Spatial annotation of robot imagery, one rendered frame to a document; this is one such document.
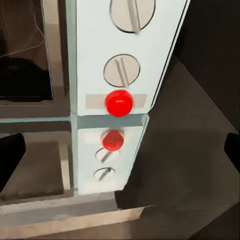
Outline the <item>microwave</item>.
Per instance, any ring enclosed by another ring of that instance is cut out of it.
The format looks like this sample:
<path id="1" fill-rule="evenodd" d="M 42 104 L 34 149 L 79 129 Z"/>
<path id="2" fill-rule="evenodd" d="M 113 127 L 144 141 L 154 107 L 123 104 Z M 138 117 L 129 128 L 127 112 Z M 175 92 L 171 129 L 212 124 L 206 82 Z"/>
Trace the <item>microwave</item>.
<path id="1" fill-rule="evenodd" d="M 191 0 L 0 0 L 0 119 L 147 114 Z"/>

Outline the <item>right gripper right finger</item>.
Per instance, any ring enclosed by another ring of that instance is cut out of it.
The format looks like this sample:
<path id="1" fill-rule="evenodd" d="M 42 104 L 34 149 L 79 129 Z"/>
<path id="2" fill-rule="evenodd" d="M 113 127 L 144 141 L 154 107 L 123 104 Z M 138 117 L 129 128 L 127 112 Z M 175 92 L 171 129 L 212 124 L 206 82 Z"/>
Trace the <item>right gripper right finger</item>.
<path id="1" fill-rule="evenodd" d="M 240 134 L 230 132 L 227 135 L 224 151 L 240 173 Z"/>

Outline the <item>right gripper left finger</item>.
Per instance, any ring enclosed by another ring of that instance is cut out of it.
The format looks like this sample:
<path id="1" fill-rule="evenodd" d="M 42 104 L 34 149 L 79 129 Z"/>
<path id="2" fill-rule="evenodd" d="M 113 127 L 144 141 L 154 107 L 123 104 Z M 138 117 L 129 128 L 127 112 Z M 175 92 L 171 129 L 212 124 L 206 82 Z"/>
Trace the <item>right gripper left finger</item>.
<path id="1" fill-rule="evenodd" d="M 26 152 L 22 133 L 0 138 L 0 193 Z"/>

